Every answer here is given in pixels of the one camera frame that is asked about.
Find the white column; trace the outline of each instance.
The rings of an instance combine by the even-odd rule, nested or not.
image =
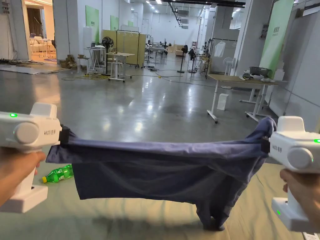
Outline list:
[[[273,0],[247,0],[234,57],[237,66],[231,75],[241,76],[249,67],[260,64],[265,40],[260,39],[262,27],[268,23]]]

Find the standing fan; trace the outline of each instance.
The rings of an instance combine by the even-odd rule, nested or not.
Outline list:
[[[109,48],[112,48],[113,47],[113,40],[110,38],[110,37],[104,37],[102,39],[102,45],[106,48],[106,74],[103,74],[103,75],[107,75],[107,76],[110,76],[110,74],[108,74],[108,52],[109,52]]]
[[[184,71],[182,71],[182,63],[183,63],[184,54],[188,52],[188,46],[185,45],[181,50],[182,50],[181,68],[180,68],[180,71],[179,70],[177,71],[178,73],[184,73]]]

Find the air conditioner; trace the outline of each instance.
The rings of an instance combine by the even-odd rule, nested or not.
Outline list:
[[[188,16],[189,15],[189,11],[187,11],[187,10],[178,10],[177,14],[179,16]]]
[[[184,24],[188,24],[189,23],[189,19],[181,18],[180,22],[184,23]]]

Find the doorway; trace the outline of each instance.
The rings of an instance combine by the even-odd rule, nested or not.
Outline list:
[[[57,64],[52,0],[22,1],[29,59]]]

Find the beige bed sheet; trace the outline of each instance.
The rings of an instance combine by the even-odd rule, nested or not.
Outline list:
[[[41,177],[57,167],[42,164],[34,183],[40,184]],[[204,231],[196,207],[187,203],[123,198],[79,200],[72,178],[48,184],[47,200],[25,214],[0,213],[0,239],[302,240],[301,233],[289,232],[271,211],[272,197],[285,196],[280,169],[279,165],[263,165],[221,232]]]

